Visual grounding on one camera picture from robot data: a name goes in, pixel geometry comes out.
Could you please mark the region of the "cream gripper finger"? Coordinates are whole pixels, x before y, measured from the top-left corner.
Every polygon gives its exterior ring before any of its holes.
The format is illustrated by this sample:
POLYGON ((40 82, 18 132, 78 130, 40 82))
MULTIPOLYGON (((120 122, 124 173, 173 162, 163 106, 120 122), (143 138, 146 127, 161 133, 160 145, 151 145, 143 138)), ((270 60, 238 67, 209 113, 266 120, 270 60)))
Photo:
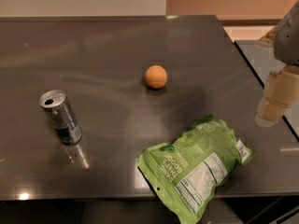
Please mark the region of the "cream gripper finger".
POLYGON ((298 100, 299 67, 286 64, 279 72, 271 71, 257 107, 256 124, 264 128, 273 126, 298 100))
POLYGON ((258 39, 256 44, 260 47, 271 48, 274 45, 276 39, 277 27, 275 26, 269 30, 265 35, 258 39))

